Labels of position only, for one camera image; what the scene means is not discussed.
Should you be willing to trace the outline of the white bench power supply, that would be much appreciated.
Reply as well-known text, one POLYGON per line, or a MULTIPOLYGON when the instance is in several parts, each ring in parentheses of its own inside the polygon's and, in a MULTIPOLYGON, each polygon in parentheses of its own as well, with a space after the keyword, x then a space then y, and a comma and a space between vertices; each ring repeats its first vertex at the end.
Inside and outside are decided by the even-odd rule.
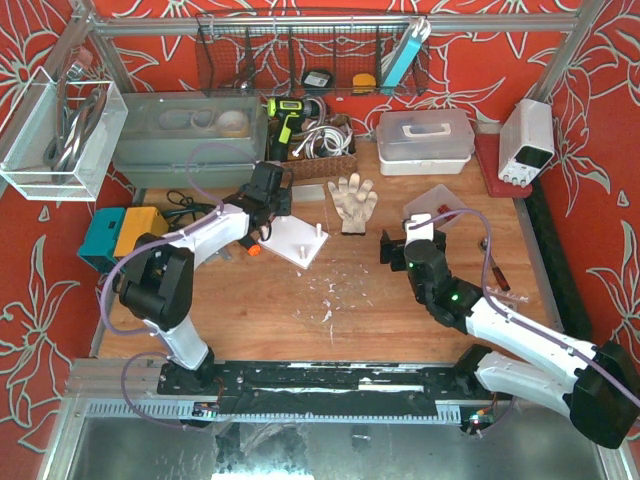
POLYGON ((551 106, 522 99, 499 133, 498 178, 506 184, 527 187, 553 156, 551 106))

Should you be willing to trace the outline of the small clear plastic bin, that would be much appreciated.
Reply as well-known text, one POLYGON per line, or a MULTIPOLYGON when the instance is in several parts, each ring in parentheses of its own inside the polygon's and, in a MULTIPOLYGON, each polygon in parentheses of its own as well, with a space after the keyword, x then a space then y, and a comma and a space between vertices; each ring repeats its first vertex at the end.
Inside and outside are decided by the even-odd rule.
POLYGON ((467 207, 445 185, 438 184, 403 207, 403 222, 413 214, 430 213, 432 217, 439 216, 437 209, 441 204, 447 204, 452 211, 467 207))

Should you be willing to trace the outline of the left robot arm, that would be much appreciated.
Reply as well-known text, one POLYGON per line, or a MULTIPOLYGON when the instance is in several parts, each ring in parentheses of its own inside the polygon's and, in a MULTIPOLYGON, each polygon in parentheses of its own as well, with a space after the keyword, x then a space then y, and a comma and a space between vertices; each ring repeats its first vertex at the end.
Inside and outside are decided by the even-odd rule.
POLYGON ((168 347, 169 360, 201 382, 208 382, 213 350, 190 318, 196 268, 231 243, 251 255, 271 236, 273 220, 291 213, 292 173, 269 162, 258 164, 248 183, 225 197, 213 211, 165 236, 144 234, 124 264, 119 301, 168 347))

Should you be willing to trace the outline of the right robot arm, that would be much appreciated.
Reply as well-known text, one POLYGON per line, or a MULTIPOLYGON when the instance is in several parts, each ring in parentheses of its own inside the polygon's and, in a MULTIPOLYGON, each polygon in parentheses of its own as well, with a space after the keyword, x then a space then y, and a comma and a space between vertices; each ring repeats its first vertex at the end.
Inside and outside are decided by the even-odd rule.
POLYGON ((380 261, 407 273, 416 301, 441 325, 480 339, 456 367, 466 392, 482 388, 546 407, 599 446, 618 448, 639 416, 639 374, 629 353, 597 346, 519 314, 452 275, 446 236, 380 238, 380 261))

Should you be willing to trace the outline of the yellow tape measure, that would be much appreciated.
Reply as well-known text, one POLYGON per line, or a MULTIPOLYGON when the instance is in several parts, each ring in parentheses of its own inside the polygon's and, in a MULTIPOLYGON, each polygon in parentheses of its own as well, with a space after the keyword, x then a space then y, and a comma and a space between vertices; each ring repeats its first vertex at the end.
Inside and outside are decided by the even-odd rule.
POLYGON ((372 74, 358 73, 352 77, 352 94, 354 96, 371 94, 376 88, 376 78, 372 74))

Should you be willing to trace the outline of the teal flat box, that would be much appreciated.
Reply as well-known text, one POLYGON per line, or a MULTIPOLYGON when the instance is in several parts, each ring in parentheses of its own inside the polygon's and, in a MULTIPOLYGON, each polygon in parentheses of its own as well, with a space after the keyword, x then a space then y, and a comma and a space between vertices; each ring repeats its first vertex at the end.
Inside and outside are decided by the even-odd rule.
POLYGON ((381 92, 392 94, 422 46, 422 37, 404 35, 398 45, 381 62, 381 92))

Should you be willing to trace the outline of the red mat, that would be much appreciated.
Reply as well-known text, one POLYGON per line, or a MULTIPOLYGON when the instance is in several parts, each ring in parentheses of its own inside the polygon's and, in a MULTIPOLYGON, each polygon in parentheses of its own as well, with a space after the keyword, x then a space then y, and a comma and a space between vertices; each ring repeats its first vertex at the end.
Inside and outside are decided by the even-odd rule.
POLYGON ((524 199, 531 195, 533 188, 507 184, 498 178, 499 135, 477 133, 475 135, 475 155, 487 192, 493 198, 524 199))

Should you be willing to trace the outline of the clear lidded plastic container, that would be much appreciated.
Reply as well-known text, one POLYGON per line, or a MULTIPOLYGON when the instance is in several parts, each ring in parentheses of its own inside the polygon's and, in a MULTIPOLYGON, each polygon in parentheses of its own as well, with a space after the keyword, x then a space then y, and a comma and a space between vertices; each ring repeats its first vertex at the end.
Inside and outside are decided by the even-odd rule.
POLYGON ((385 176, 459 174, 475 151, 475 134, 461 109, 384 113, 376 140, 385 176))

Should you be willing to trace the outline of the clear acrylic wall box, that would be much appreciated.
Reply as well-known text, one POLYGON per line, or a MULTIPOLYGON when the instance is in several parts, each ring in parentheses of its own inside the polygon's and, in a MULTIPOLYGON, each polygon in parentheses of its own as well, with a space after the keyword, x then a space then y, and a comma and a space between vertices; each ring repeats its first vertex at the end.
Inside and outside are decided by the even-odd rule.
POLYGON ((1 126, 1 177, 29 201, 95 202, 128 115, 110 80, 38 68, 1 126))

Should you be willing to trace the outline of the white knit work glove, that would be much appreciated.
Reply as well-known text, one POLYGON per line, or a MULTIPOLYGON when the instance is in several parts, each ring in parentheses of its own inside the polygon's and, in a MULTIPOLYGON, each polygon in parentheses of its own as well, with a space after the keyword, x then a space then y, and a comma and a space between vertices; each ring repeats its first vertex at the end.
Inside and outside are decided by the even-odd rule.
POLYGON ((337 183, 327 183, 336 212, 342 220, 342 235, 366 234, 366 224, 378 203, 378 194, 373 186, 372 180, 362 180, 357 172, 352 173, 349 178, 339 177, 337 183))

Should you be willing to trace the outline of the yellow teal soldering station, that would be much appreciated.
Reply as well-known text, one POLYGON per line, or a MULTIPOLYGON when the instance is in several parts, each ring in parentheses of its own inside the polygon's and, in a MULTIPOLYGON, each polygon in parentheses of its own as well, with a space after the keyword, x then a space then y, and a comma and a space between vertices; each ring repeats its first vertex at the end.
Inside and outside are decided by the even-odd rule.
POLYGON ((169 225, 156 207, 102 208, 94 213, 77 256, 105 274, 134 250, 141 235, 162 236, 168 231, 169 225))

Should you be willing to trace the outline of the woven wicker basket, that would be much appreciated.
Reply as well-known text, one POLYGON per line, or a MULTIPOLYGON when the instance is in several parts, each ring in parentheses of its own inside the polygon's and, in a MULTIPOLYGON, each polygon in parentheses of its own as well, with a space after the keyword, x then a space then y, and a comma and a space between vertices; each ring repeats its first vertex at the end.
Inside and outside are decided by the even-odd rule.
POLYGON ((336 114, 321 127, 307 120, 303 132, 291 140, 284 163, 296 181, 328 177, 349 177, 358 170, 355 134, 351 117, 336 114))

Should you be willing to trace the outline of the grey plastic storage box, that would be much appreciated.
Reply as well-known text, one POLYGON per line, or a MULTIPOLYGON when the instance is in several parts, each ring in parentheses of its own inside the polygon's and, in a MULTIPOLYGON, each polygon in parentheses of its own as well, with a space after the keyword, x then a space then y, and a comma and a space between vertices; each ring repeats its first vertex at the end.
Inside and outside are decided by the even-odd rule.
POLYGON ((238 187, 265 159, 268 118, 256 96, 128 93, 113 165, 143 189, 238 187))

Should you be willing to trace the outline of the white peg base plate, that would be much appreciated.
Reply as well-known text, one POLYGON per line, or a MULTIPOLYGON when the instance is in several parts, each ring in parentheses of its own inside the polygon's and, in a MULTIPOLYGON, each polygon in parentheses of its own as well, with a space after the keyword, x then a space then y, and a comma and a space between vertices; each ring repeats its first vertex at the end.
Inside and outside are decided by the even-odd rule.
POLYGON ((298 267, 308 269, 328 238, 320 223, 311 225, 290 215, 276 217, 271 223, 269 238, 259 239, 258 243, 298 267))

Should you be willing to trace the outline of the white rectangular block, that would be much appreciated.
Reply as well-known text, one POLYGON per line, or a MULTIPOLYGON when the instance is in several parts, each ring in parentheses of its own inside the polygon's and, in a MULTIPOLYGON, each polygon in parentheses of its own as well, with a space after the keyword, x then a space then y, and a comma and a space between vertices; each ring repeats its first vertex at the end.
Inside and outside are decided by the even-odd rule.
POLYGON ((296 185, 292 187, 294 203, 324 201, 326 198, 322 184, 296 185))

